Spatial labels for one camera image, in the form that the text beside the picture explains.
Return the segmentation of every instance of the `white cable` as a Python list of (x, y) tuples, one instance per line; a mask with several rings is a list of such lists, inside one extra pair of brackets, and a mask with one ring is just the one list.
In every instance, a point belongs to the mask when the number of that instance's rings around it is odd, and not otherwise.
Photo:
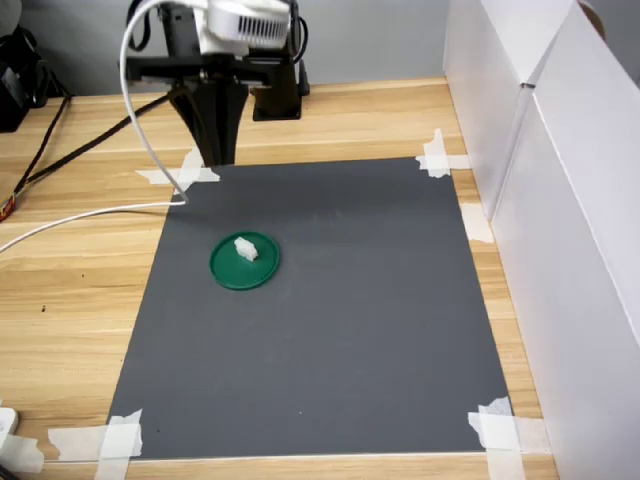
[[(179, 195), (182, 197), (182, 201), (179, 201), (179, 202), (158, 202), (158, 203), (138, 203), (138, 204), (133, 204), (133, 205), (121, 205), (119, 207), (102, 208), (100, 210), (93, 210), (91, 212), (80, 213), (78, 215), (72, 215), (71, 217), (63, 218), (61, 220), (56, 220), (55, 222), (47, 223), (47, 224), (42, 225), (42, 226), (40, 226), (38, 228), (34, 228), (33, 230), (31, 230), (31, 231), (29, 231), (29, 232), (27, 232), (27, 233), (25, 233), (23, 235), (20, 235), (17, 238), (14, 238), (9, 243), (6, 243), (2, 247), (0, 247), (0, 254), (5, 252), (6, 250), (8, 250), (9, 248), (13, 247), (15, 244), (21, 242), (22, 240), (24, 240), (26, 238), (29, 238), (29, 237), (31, 237), (31, 236), (33, 236), (33, 235), (35, 235), (37, 233), (40, 233), (40, 232), (42, 232), (44, 230), (48, 230), (50, 228), (57, 227), (58, 225), (62, 225), (63, 223), (69, 223), (69, 222), (72, 222), (74, 220), (79, 220), (81, 218), (92, 217), (94, 215), (102, 215), (102, 214), (105, 214), (105, 213), (126, 212), (126, 211), (129, 211), (129, 210), (135, 210), (135, 209), (140, 209), (140, 208), (171, 207), (171, 206), (186, 205), (187, 202), (189, 201), (189, 198), (187, 197), (187, 194), (185, 193), (185, 191), (182, 189), (182, 187), (180, 186), (178, 181), (171, 175), (171, 173), (169, 173), (167, 168), (164, 166), (164, 164), (157, 157), (157, 155), (153, 151), (153, 148), (151, 148), (151, 145), (149, 144), (149, 141), (147, 140), (147, 137), (145, 136), (144, 132), (142, 131), (142, 127), (140, 126), (140, 123), (138, 122), (138, 118), (136, 117), (136, 113), (135, 113), (135, 110), (133, 108), (133, 104), (131, 103), (131, 96), (129, 94), (129, 86), (127, 84), (127, 79), (126, 79), (127, 49), (129, 48), (129, 39), (133, 35), (133, 30), (134, 30), (136, 24), (144, 16), (144, 14), (146, 12), (148, 12), (152, 8), (157, 7), (158, 5), (160, 5), (162, 3), (167, 3), (167, 2), (168, 2), (168, 0), (149, 0), (147, 3), (143, 4), (136, 11), (136, 13), (131, 18), (131, 21), (127, 25), (127, 28), (125, 29), (125, 32), (124, 32), (124, 36), (122, 37), (122, 45), (120, 46), (120, 87), (122, 88), (122, 95), (124, 96), (124, 104), (125, 104), (125, 107), (127, 109), (127, 113), (129, 114), (129, 117), (131, 118), (131, 124), (133, 125), (133, 128), (136, 130), (136, 133), (138, 134), (138, 136), (140, 137), (140, 141), (142, 142), (144, 147), (147, 149), (147, 152), (149, 152), (149, 155), (151, 156), (151, 159), (155, 162), (155, 164), (162, 171), (162, 173), (165, 174), (167, 179), (176, 188), (176, 190), (178, 191)], [(189, 1), (185, 1), (185, 0), (177, 0), (177, 1), (175, 1), (175, 0), (173, 0), (172, 3), (180, 3), (180, 4), (183, 4), (185, 6), (192, 7), (192, 8), (201, 8), (201, 9), (206, 9), (207, 8), (206, 0), (189, 0)]]
[[(127, 51), (129, 49), (129, 40), (133, 35), (133, 30), (136, 27), (136, 24), (138, 23), (138, 21), (149, 10), (163, 3), (168, 3), (168, 0), (149, 0), (148, 2), (142, 4), (140, 8), (136, 10), (136, 13), (133, 15), (133, 17), (131, 18), (131, 21), (127, 25), (127, 28), (124, 31), (124, 36), (122, 37), (122, 44), (120, 45), (120, 88), (122, 88), (122, 95), (124, 97), (124, 105), (127, 108), (127, 113), (129, 114), (129, 117), (131, 117), (131, 124), (133, 125), (133, 128), (135, 128), (136, 132), (138, 133), (138, 136), (140, 137), (140, 141), (147, 149), (147, 152), (149, 152), (151, 159), (155, 162), (155, 164), (162, 171), (162, 173), (164, 173), (167, 179), (176, 188), (176, 190), (184, 200), (184, 202), (180, 204), (184, 205), (189, 201), (189, 198), (187, 197), (187, 194), (184, 192), (182, 187), (178, 184), (177, 180), (173, 178), (173, 176), (169, 173), (167, 168), (162, 164), (160, 159), (156, 156), (155, 152), (153, 151), (153, 148), (151, 148), (151, 145), (149, 144), (149, 141), (147, 140), (147, 137), (142, 131), (142, 127), (140, 127), (140, 123), (136, 118), (136, 113), (133, 108), (133, 104), (131, 103), (131, 96), (129, 95), (129, 85), (127, 83)], [(192, 8), (201, 8), (201, 9), (207, 8), (206, 0), (178, 0), (175, 2), (172, 1), (172, 3), (179, 3), (184, 6), (192, 7)]]
[(101, 208), (100, 210), (93, 210), (91, 212), (80, 213), (78, 215), (73, 215), (71, 217), (63, 218), (62, 220), (56, 220), (55, 222), (47, 223), (38, 228), (34, 228), (33, 230), (25, 233), (24, 235), (20, 235), (17, 238), (14, 238), (9, 243), (6, 243), (2, 247), (0, 247), (0, 253), (8, 250), (13, 247), (16, 243), (21, 242), (25, 238), (29, 238), (36, 233), (40, 233), (44, 230), (48, 230), (53, 227), (57, 227), (58, 225), (62, 225), (63, 223), (73, 222), (74, 220), (79, 220), (81, 218), (92, 217), (94, 215), (101, 215), (103, 213), (114, 213), (114, 212), (126, 212), (128, 210), (135, 210), (138, 208), (152, 208), (152, 207), (167, 207), (172, 205), (184, 205), (184, 202), (162, 202), (162, 203), (138, 203), (134, 205), (121, 205), (119, 207), (111, 207), (111, 208)]

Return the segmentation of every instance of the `small white piece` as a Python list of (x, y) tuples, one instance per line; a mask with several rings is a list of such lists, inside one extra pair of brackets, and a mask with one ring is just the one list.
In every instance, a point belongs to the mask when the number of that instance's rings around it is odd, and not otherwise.
[(236, 252), (238, 252), (238, 255), (241, 257), (246, 258), (250, 262), (253, 262), (257, 258), (258, 250), (256, 250), (256, 246), (249, 240), (238, 237), (233, 243), (236, 246)]
[(425, 143), (423, 148), (424, 156), (416, 157), (416, 160), (420, 163), (420, 170), (427, 170), (429, 176), (434, 178), (451, 175), (441, 129), (436, 129), (433, 140)]
[(0, 435), (12, 435), (17, 427), (18, 414), (16, 411), (13, 408), (0, 408)]

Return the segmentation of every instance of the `black device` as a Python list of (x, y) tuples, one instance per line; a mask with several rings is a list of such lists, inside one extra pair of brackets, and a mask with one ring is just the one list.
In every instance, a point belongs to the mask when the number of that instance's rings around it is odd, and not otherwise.
[[(130, 20), (140, 1), (129, 9)], [(168, 57), (130, 57), (126, 77), (130, 81), (152, 80), (171, 85), (169, 98), (195, 140), (207, 167), (235, 162), (242, 111), (252, 87), (253, 120), (297, 120), (302, 97), (309, 94), (302, 54), (308, 28), (299, 16), (296, 0), (290, 6), (291, 28), (279, 51), (251, 50), (238, 59), (229, 54), (201, 54), (193, 10), (176, 4), (160, 7)], [(140, 44), (149, 40), (149, 22)]]
[(14, 132), (30, 108), (43, 107), (62, 86), (22, 27), (0, 39), (0, 132)]

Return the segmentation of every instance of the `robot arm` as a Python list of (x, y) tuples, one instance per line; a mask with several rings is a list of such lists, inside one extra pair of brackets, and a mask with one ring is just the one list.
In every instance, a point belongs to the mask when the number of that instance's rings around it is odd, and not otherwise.
[[(134, 1), (129, 17), (139, 3)], [(206, 166), (234, 163), (249, 87), (255, 121), (300, 118), (301, 97), (309, 93), (301, 59), (308, 30), (296, 0), (209, 0), (206, 10), (166, 4), (160, 18), (169, 56), (130, 57), (126, 76), (171, 85), (171, 104)], [(131, 46), (143, 49), (145, 38)]]

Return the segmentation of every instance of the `white object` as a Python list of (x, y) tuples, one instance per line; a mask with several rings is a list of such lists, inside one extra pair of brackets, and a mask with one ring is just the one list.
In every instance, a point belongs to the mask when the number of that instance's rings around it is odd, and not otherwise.
[(451, 0), (445, 72), (489, 219), (531, 87), (572, 1)]
[(578, 6), (529, 105), (494, 232), (560, 476), (640, 471), (640, 91)]
[(291, 15), (280, 0), (211, 0), (194, 18), (201, 53), (245, 56), (249, 47), (280, 50)]
[(13, 434), (18, 427), (18, 413), (13, 408), (0, 408), (0, 451), (3, 435)]
[(493, 243), (493, 233), (484, 215), (482, 205), (479, 203), (460, 204), (464, 229), (469, 240), (478, 240), (484, 243)]
[(11, 472), (40, 473), (44, 454), (38, 450), (37, 438), (0, 435), (0, 464)]
[(430, 177), (441, 178), (451, 175), (449, 158), (444, 147), (442, 130), (437, 128), (433, 134), (433, 140), (423, 145), (424, 155), (416, 157), (420, 163), (420, 170), (427, 170)]
[(246, 258), (250, 262), (253, 262), (258, 257), (258, 250), (256, 250), (256, 246), (249, 240), (238, 237), (233, 241), (233, 244), (236, 246), (236, 252), (238, 252), (238, 255)]

